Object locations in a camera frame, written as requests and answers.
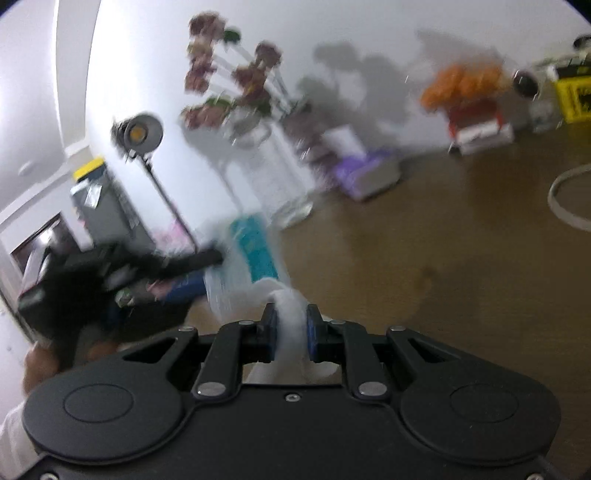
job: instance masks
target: teal package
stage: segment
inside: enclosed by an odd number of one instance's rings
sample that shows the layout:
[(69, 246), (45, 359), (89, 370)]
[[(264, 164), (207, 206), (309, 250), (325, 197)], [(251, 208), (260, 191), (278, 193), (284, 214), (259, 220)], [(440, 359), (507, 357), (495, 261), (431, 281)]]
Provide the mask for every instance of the teal package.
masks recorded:
[(260, 216), (251, 215), (234, 220), (230, 224), (230, 233), (246, 260), (253, 283), (262, 278), (279, 280), (279, 273), (267, 242), (264, 221)]

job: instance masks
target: white sleeve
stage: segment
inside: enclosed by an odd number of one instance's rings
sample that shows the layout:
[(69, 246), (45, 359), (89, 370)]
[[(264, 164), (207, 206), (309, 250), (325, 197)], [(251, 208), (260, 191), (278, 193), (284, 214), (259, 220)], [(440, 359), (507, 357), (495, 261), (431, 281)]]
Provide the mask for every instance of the white sleeve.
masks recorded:
[(22, 426), (24, 402), (8, 413), (0, 427), (0, 477), (9, 480), (37, 460), (37, 452)]

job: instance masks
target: light stand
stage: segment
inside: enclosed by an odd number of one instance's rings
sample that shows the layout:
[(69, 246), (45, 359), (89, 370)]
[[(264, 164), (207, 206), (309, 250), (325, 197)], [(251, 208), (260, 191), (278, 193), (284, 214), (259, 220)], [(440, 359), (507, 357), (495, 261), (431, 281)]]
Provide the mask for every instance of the light stand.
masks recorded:
[(199, 247), (189, 226), (152, 172), (152, 154), (162, 142), (163, 136), (164, 130), (160, 120), (147, 113), (141, 113), (133, 118), (114, 123), (111, 128), (113, 143), (123, 152), (126, 160), (138, 160), (143, 166), (156, 191), (197, 251)]

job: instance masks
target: black round object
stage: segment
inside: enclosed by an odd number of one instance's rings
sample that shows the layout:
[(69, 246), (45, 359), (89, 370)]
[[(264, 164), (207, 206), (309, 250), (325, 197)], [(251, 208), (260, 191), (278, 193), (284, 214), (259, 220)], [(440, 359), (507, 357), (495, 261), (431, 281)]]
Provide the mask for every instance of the black round object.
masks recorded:
[(126, 120), (123, 146), (126, 151), (147, 155), (158, 148), (163, 136), (164, 129), (160, 120), (153, 115), (141, 113)]
[(588, 46), (591, 46), (591, 35), (581, 35), (573, 42), (573, 47), (575, 50), (582, 50)]
[(400, 412), (423, 443), (468, 464), (499, 465), (546, 451), (560, 424), (560, 407), (546, 387), (468, 359), (421, 371), (402, 395)]
[(513, 75), (513, 88), (527, 99), (533, 100), (540, 92), (538, 80), (530, 72), (518, 71)]
[(45, 452), (108, 463), (165, 439), (182, 415), (180, 395), (165, 372), (109, 357), (43, 382), (27, 400), (23, 425)]
[(134, 398), (126, 389), (117, 385), (86, 385), (74, 390), (64, 401), (70, 417), (87, 423), (114, 421), (134, 406)]
[(450, 395), (449, 400), (460, 417), (477, 423), (506, 420), (519, 408), (513, 393), (482, 383), (458, 388)]

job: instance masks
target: wooden floor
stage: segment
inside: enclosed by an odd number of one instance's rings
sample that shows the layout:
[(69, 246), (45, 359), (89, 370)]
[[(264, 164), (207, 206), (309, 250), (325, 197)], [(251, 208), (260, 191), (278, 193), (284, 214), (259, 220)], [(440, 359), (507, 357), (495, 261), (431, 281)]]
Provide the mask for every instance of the wooden floor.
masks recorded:
[(587, 125), (413, 161), (388, 193), (331, 196), (283, 233), (293, 283), (331, 317), (373, 333), (407, 325), (544, 383), (563, 416), (550, 459), (580, 475), (591, 465), (591, 233), (555, 218), (546, 195), (589, 162)]

